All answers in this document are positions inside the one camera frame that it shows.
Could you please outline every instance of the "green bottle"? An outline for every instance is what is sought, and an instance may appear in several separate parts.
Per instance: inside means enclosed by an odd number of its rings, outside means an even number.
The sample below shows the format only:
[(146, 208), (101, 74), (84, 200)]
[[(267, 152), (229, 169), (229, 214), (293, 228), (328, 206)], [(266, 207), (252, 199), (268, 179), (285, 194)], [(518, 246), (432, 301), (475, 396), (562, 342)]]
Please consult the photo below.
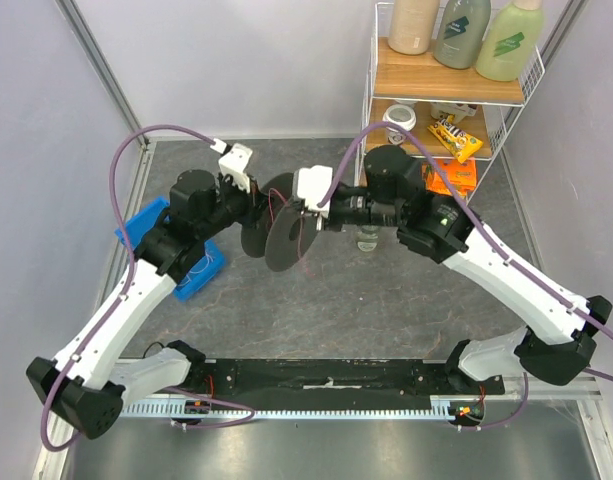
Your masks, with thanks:
[(490, 0), (450, 0), (437, 34), (437, 61), (451, 68), (471, 67), (489, 20)]
[(532, 55), (543, 26), (542, 0), (513, 0), (493, 20), (475, 69), (491, 80), (515, 80)]

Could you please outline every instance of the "shampoo bottle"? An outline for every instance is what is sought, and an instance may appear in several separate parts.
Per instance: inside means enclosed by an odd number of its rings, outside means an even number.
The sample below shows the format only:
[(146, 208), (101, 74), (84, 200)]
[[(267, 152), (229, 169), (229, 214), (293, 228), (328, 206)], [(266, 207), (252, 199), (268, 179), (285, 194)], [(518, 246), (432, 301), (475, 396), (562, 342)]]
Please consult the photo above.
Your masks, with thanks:
[(544, 26), (542, 0), (513, 0), (493, 20), (475, 68), (483, 77), (510, 82), (519, 77)]
[(433, 36), (439, 0), (396, 0), (388, 46), (406, 55), (428, 50)]
[(490, 0), (450, 0), (437, 34), (437, 61), (451, 68), (471, 67), (489, 20)]

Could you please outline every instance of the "gray bottle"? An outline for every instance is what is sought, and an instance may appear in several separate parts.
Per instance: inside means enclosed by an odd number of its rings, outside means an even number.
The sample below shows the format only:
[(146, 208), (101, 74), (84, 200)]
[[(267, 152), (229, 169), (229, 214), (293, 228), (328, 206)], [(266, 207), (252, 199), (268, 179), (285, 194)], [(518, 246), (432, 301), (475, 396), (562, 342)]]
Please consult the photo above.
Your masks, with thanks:
[(437, 34), (437, 61), (458, 69), (472, 66), (489, 20), (490, 0), (450, 0)]

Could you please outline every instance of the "wooden shelf board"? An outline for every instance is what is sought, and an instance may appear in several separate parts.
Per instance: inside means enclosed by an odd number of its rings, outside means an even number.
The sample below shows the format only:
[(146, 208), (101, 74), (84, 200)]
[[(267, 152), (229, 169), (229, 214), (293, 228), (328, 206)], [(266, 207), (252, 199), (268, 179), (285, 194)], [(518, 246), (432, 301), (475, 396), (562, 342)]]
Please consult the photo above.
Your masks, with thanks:
[[(384, 112), (395, 101), (376, 98), (373, 100), (373, 105), (370, 112), (370, 122), (381, 122)], [(417, 124), (413, 128), (413, 135), (415, 135), (428, 151), (437, 157), (452, 157), (450, 152), (440, 143), (440, 141), (428, 130), (428, 126), (435, 122), (435, 119), (430, 116), (430, 103), (419, 102), (415, 105), (415, 115), (417, 116)], [(486, 120), (484, 118), (484, 110), (480, 106), (477, 108), (477, 113), (473, 117), (466, 117), (462, 120), (459, 128), (466, 133), (470, 133), (484, 142), (484, 146), (475, 153), (475, 159), (477, 160), (490, 160), (493, 155), (490, 140), (488, 138), (488, 131), (486, 130)], [(375, 147), (380, 145), (386, 145), (388, 143), (386, 129), (380, 128), (368, 134), (366, 138), (366, 152), (369, 152)], [(410, 142), (405, 142), (402, 147), (411, 155), (419, 155), (420, 152)]]
[(460, 103), (524, 104), (519, 81), (488, 80), (472, 67), (455, 70), (435, 60), (432, 52), (431, 44), (422, 55), (403, 55), (388, 46), (386, 37), (379, 37), (374, 95)]

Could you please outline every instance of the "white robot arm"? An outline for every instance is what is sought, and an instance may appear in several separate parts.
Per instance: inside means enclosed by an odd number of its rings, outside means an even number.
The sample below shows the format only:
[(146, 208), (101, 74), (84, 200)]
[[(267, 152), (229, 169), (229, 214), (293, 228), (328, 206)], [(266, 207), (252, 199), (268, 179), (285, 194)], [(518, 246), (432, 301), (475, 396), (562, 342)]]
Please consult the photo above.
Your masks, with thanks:
[[(596, 333), (573, 310), (581, 309), (605, 323), (610, 303), (564, 289), (504, 247), (485, 226), (485, 232), (510, 254), (504, 260), (451, 197), (418, 185), (419, 164), (398, 147), (385, 148), (366, 158), (367, 187), (340, 185), (323, 207), (317, 202), (331, 185), (329, 167), (301, 169), (294, 177), (283, 174), (260, 189), (245, 173), (250, 150), (236, 145), (220, 161), (219, 188), (208, 172), (184, 172), (171, 188), (170, 209), (135, 249), (136, 274), (126, 295), (121, 294), (125, 274), (66, 347), (53, 359), (38, 357), (29, 366), (27, 376), (40, 399), (46, 400), (55, 379), (72, 361), (51, 409), (87, 437), (96, 438), (110, 428), (123, 406), (184, 382), (191, 367), (205, 356), (181, 341), (129, 365), (118, 367), (116, 361), (150, 312), (203, 257), (204, 242), (235, 222), (243, 227), (244, 251), (264, 256), (275, 271), (294, 265), (320, 230), (340, 230), (344, 224), (397, 227), (399, 241), (409, 250), (470, 278), (526, 323), (507, 335), (460, 342), (446, 362), (448, 381), (457, 391), (492, 376), (518, 375), (524, 370), (556, 385), (572, 380), (588, 366)], [(272, 190), (290, 200), (275, 204), (268, 232), (269, 201), (276, 200), (270, 196)], [(303, 222), (300, 240), (293, 232), (296, 220)], [(560, 292), (573, 307), (565, 307), (511, 267), (511, 259)], [(74, 356), (82, 339), (118, 297), (119, 306), (81, 354)]]

